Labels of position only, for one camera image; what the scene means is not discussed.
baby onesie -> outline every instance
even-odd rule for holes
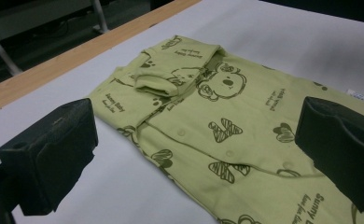
[[[90,94],[96,116],[220,223],[364,223],[294,143],[306,96],[364,115],[353,97],[178,35]]]

white table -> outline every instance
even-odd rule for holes
[[[364,93],[364,23],[255,0],[202,0],[0,109],[0,146],[59,105],[85,97],[116,66],[172,35],[296,77]],[[17,223],[217,223],[115,130],[96,120],[99,146],[58,211]]]

printed garment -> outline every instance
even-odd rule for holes
[[[96,116],[220,223],[364,223],[294,143],[305,96],[364,102],[174,36],[99,85]]]

onesie sleeve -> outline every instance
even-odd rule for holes
[[[183,94],[204,71],[219,45],[208,45],[183,36],[145,49],[147,60],[133,71],[135,89],[163,97]]]

